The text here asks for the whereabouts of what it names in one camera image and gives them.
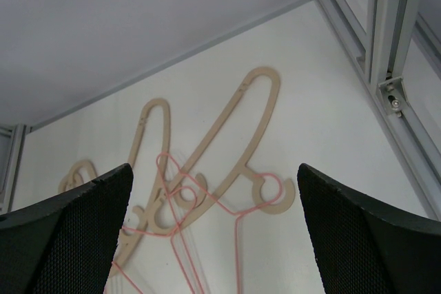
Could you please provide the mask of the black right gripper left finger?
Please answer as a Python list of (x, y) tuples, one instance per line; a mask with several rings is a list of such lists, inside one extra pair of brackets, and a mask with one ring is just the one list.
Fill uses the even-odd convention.
[(2, 293), (103, 293), (132, 190), (125, 163), (1, 216)]

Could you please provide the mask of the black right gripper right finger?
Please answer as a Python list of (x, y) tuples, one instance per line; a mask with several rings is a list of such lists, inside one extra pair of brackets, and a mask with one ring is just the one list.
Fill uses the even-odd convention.
[(440, 292), (440, 222), (372, 198), (305, 163), (297, 181), (326, 293)]

